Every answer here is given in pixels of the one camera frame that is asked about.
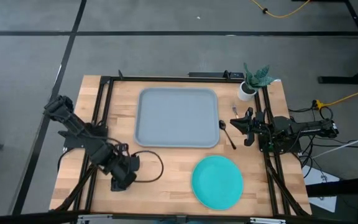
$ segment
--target gray tray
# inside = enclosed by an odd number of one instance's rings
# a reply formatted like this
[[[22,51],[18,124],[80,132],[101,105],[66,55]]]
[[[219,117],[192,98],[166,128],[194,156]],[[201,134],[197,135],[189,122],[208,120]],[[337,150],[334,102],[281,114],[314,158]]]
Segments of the gray tray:
[[[219,141],[218,99],[207,88],[146,88],[139,95],[135,141],[141,146],[203,147]]]

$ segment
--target wooden table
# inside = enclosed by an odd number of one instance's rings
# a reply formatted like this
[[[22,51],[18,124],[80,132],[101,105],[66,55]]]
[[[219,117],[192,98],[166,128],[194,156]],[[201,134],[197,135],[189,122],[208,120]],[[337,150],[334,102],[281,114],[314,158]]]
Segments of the wooden table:
[[[85,75],[76,102],[75,113],[85,122],[90,122],[98,92],[100,76]],[[234,117],[231,105],[235,103],[239,114],[249,106],[255,110],[254,101],[243,102],[237,97],[235,83],[183,83],[183,82],[114,82],[108,116],[109,136],[129,144],[131,153],[144,150],[134,141],[135,111],[141,90],[154,86],[206,87],[218,96],[219,117],[227,125],[227,132],[237,146],[233,150],[226,135],[221,131],[220,141],[211,149],[148,148],[160,155],[164,162],[163,176],[152,183],[133,183],[123,192],[110,191],[110,175],[99,171],[94,189],[92,212],[137,213],[137,214],[187,214],[187,215],[230,215],[271,217],[272,208],[267,185],[263,154],[258,141],[251,147],[243,145],[245,136],[229,124]],[[281,82],[268,86],[274,116],[287,116],[288,109]],[[244,191],[238,203],[228,210],[210,210],[197,201],[191,190],[191,172],[196,163],[210,155],[222,155],[231,159],[240,168],[244,179]],[[69,152],[60,165],[50,208],[56,208],[68,196],[78,182],[84,150]],[[285,183],[294,198],[305,211],[311,213],[300,163],[292,154],[281,156]],[[160,172],[160,163],[152,154],[140,155],[138,179],[155,178]],[[85,207],[88,186],[84,188],[80,208]],[[280,190],[275,188],[278,209],[283,213]]]

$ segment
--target teal plate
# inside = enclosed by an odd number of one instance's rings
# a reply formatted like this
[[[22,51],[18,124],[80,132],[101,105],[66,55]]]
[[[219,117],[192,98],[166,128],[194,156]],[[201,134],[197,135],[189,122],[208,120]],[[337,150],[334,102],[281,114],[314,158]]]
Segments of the teal plate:
[[[195,167],[191,187],[203,205],[214,210],[225,210],[241,198],[244,183],[241,171],[230,159],[208,156]]]

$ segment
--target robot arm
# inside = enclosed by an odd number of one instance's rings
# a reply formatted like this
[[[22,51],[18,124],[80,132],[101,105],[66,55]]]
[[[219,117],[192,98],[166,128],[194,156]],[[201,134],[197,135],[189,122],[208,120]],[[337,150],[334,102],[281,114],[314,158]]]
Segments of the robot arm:
[[[334,121],[330,119],[297,123],[284,116],[276,116],[272,124],[266,124],[262,112],[256,112],[254,118],[252,115],[253,109],[250,107],[243,118],[231,119],[230,123],[247,135],[245,146],[252,145],[254,134],[258,134],[261,148],[269,152],[293,152],[291,146],[302,136],[335,138],[339,133]]]
[[[44,109],[46,116],[52,121],[62,123],[68,133],[84,145],[85,153],[89,155],[92,164],[99,167],[104,174],[112,174],[117,189],[125,190],[135,181],[136,174],[133,171],[139,168],[136,167],[139,165],[139,157],[129,157],[122,153],[126,151],[128,144],[113,145],[107,142],[106,138],[93,136],[87,125],[73,113],[73,103],[66,96],[58,96]]]

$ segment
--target fork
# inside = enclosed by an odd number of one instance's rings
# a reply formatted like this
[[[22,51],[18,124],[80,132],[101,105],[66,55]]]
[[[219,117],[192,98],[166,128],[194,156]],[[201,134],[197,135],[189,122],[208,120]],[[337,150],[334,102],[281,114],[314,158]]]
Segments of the fork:
[[[234,114],[236,115],[236,118],[239,118],[239,115],[237,114],[237,107],[236,105],[231,105],[231,108],[233,109]]]

